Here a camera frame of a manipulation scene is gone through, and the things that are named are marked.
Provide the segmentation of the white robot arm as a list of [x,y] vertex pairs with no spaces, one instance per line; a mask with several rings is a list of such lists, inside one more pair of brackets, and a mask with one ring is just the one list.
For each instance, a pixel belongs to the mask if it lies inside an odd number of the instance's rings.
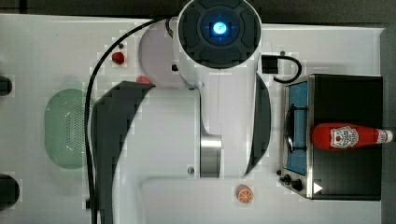
[[268,148],[262,22],[248,0],[190,0],[172,51],[173,87],[122,81],[93,106],[95,224],[146,224],[146,182],[239,178]]

